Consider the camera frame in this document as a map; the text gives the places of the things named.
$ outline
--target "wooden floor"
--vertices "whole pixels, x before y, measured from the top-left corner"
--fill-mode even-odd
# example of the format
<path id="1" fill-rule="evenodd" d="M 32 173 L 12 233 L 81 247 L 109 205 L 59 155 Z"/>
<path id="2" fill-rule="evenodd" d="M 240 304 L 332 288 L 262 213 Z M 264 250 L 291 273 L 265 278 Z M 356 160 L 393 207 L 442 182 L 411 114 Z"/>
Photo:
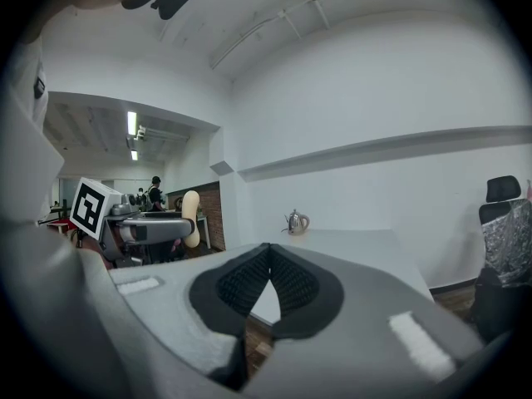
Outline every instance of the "wooden floor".
<path id="1" fill-rule="evenodd" d="M 459 288 L 433 295 L 434 301 L 476 330 L 470 320 L 470 308 L 475 299 L 475 286 Z M 273 351 L 270 329 L 253 317 L 246 323 L 246 357 L 249 378 L 253 377 Z"/>

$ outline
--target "fluorescent light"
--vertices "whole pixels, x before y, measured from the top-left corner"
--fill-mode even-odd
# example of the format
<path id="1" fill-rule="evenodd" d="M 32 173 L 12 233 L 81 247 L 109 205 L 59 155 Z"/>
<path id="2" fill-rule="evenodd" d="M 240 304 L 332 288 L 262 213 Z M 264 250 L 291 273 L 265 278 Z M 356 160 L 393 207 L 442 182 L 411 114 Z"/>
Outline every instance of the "fluorescent light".
<path id="1" fill-rule="evenodd" d="M 136 112 L 127 113 L 127 132 L 136 136 Z"/>

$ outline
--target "person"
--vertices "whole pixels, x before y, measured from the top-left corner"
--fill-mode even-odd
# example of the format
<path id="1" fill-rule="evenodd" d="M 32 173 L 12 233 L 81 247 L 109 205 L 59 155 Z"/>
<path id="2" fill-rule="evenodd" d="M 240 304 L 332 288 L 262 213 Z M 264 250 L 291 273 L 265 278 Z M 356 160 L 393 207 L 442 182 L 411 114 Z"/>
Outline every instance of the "person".
<path id="1" fill-rule="evenodd" d="M 151 208 L 148 211 L 165 211 L 162 206 L 162 197 L 160 193 L 160 177 L 154 176 L 151 180 L 151 186 L 148 195 L 150 196 Z"/>
<path id="2" fill-rule="evenodd" d="M 22 34 L 6 66 L 2 76 L 4 99 L 2 111 L 10 111 L 15 116 L 25 116 L 42 134 L 48 104 L 47 79 L 42 65 L 42 29 L 54 16 L 70 6 L 80 9 L 99 9 L 119 3 L 131 6 L 126 4 L 131 2 L 135 6 L 138 0 L 136 2 L 135 0 L 47 0 Z M 42 202 L 38 219 L 46 218 L 49 213 L 49 204 L 46 201 Z M 83 241 L 83 248 L 100 253 L 97 241 L 90 238 Z"/>

